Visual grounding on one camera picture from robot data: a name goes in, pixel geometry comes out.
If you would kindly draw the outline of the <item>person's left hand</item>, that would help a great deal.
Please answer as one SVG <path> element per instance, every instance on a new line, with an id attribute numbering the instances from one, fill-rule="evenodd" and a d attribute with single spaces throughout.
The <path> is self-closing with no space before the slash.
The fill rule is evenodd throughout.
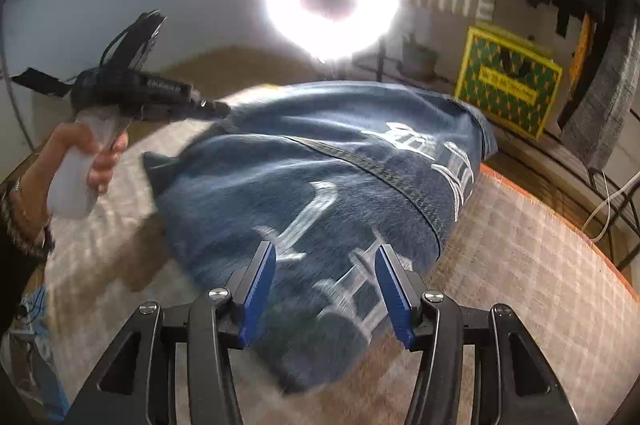
<path id="1" fill-rule="evenodd" d="M 128 143 L 126 130 L 121 131 L 112 143 L 99 144 L 86 125 L 78 122 L 58 125 L 35 162 L 22 176 L 22 194 L 26 205 L 37 209 L 46 206 L 54 175 L 64 162 L 70 166 L 72 157 L 79 158 L 76 176 L 84 180 L 90 190 L 105 193 Z"/>

